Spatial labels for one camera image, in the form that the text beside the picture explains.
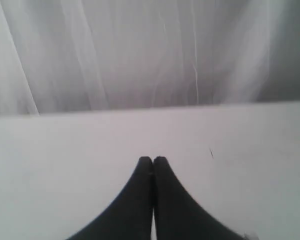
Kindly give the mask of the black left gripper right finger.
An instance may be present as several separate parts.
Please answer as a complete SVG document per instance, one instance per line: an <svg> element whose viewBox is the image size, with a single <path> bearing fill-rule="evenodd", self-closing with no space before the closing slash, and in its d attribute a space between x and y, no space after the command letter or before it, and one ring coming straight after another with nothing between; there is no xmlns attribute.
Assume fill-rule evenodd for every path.
<svg viewBox="0 0 300 240"><path fill-rule="evenodd" d="M158 240L243 240L205 211L185 190L168 160L153 161L154 219Z"/></svg>

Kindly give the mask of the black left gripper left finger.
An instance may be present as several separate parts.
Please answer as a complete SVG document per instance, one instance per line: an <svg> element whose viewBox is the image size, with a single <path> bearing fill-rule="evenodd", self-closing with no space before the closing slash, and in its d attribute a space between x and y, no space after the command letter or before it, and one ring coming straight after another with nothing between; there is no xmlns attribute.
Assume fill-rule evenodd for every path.
<svg viewBox="0 0 300 240"><path fill-rule="evenodd" d="M154 168L142 156L113 202L70 240L150 240L154 203Z"/></svg>

